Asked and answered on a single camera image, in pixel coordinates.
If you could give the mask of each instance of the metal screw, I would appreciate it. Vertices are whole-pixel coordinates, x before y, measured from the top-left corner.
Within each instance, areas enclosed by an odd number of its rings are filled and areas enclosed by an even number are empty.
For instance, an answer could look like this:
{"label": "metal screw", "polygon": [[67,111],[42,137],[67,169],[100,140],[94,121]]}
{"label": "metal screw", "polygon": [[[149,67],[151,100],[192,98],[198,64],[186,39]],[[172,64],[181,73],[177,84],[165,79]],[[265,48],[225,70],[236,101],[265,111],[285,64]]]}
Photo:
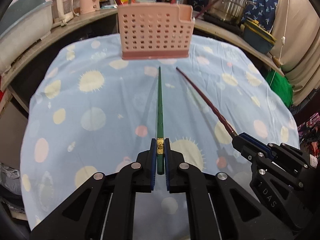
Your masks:
{"label": "metal screw", "polygon": [[227,179],[228,175],[225,174],[224,172],[220,172],[220,173],[218,173],[217,177],[220,180],[225,180],[225,179]]}
{"label": "metal screw", "polygon": [[139,169],[141,167],[141,164],[140,163],[132,163],[131,164],[131,168],[133,168],[133,169]]}
{"label": "metal screw", "polygon": [[260,173],[261,175],[264,175],[264,174],[266,174],[266,171],[263,170],[263,169],[260,169],[260,170],[259,170],[259,173]]}
{"label": "metal screw", "polygon": [[179,164],[180,169],[186,170],[188,169],[190,166],[188,163],[180,163]]}
{"label": "metal screw", "polygon": [[99,179],[102,179],[103,178],[103,174],[101,172],[97,172],[93,175],[93,178],[95,180],[99,180]]}

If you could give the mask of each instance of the white plastic tub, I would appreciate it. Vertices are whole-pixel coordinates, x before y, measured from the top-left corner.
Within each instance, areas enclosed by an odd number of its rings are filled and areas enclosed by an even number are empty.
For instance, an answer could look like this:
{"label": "white plastic tub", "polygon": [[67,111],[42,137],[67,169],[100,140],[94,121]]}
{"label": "white plastic tub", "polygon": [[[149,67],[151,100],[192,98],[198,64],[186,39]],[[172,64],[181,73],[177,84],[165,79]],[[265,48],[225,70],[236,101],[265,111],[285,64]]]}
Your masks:
{"label": "white plastic tub", "polygon": [[39,39],[50,34],[52,1],[44,2],[14,22],[0,35],[0,74]]}

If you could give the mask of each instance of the green fabric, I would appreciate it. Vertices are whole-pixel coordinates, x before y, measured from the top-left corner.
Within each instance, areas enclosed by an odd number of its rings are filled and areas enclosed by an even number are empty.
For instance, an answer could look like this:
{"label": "green fabric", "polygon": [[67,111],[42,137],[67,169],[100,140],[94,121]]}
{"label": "green fabric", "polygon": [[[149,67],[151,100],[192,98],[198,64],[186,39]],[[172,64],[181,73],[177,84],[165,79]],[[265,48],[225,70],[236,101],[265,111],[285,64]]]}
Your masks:
{"label": "green fabric", "polygon": [[274,70],[271,70],[266,77],[266,81],[268,82],[271,90],[275,92],[284,102],[285,106],[289,108],[293,103],[292,101],[293,91],[288,80],[285,77],[280,76],[280,74],[275,73]]}

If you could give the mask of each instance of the white cord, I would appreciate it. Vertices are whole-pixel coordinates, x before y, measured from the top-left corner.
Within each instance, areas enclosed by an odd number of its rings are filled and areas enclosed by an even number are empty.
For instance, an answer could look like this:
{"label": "white cord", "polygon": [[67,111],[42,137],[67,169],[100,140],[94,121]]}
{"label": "white cord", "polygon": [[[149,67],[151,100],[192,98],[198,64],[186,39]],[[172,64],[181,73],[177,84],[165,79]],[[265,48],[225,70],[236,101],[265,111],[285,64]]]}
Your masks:
{"label": "white cord", "polygon": [[[279,61],[280,61],[280,59],[281,59],[282,48],[283,48],[283,46],[284,46],[284,44],[285,44],[285,32],[286,32],[286,30],[287,30],[288,12],[289,12],[289,0],[288,0],[288,7],[287,7],[287,16],[286,16],[286,18],[285,18],[284,35],[283,35],[283,37],[281,38],[282,46],[281,46],[281,49],[280,49]],[[271,84],[272,84],[272,82],[273,82],[273,79],[274,79],[274,77],[275,77],[275,74],[276,74],[276,72],[273,74],[272,80],[271,80],[271,82],[270,82],[270,86],[271,86]]]}

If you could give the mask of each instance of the blue gripper pad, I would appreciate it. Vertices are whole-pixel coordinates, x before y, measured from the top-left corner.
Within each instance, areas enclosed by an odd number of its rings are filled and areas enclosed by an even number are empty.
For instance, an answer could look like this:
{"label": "blue gripper pad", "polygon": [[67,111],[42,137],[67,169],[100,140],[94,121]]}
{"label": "blue gripper pad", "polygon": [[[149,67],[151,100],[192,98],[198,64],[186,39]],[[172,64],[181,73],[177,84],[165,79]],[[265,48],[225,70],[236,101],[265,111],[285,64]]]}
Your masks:
{"label": "blue gripper pad", "polygon": [[267,157],[268,159],[272,160],[274,159],[272,153],[271,153],[271,149],[266,146],[264,143],[258,141],[257,139],[251,137],[250,135],[246,134],[246,133],[241,133],[239,134],[240,137],[242,137],[243,139],[251,142],[252,144],[254,144],[255,146],[259,147],[261,150],[265,151],[267,153]]}

